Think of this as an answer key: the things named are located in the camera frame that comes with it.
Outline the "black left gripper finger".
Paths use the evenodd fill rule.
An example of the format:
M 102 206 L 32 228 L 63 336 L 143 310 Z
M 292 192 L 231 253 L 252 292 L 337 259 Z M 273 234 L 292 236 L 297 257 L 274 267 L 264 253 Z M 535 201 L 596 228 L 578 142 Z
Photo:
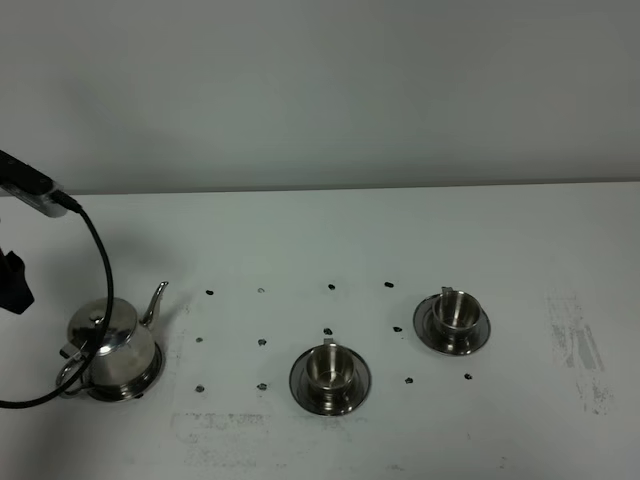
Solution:
M 1 252 L 0 294 L 1 308 L 13 314 L 23 314 L 34 303 L 25 264 L 13 251 Z

